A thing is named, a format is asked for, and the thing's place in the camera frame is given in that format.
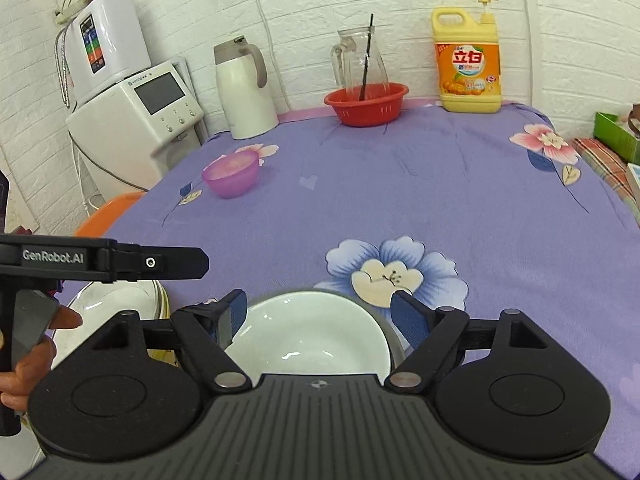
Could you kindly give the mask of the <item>person's left hand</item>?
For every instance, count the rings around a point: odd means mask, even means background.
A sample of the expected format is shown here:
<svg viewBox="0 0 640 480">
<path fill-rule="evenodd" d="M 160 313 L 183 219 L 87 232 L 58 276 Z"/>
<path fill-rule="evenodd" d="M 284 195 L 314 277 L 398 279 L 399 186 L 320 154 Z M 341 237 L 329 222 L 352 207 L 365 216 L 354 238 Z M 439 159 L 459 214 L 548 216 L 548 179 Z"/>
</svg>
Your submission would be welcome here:
<svg viewBox="0 0 640 480">
<path fill-rule="evenodd" d="M 81 324 L 80 314 L 68 307 L 59 307 L 49 328 L 73 330 Z M 44 335 L 42 341 L 17 362 L 13 372 L 1 373 L 1 403 L 11 410 L 26 412 L 32 390 L 49 373 L 55 356 L 55 344 L 49 336 Z"/>
</svg>

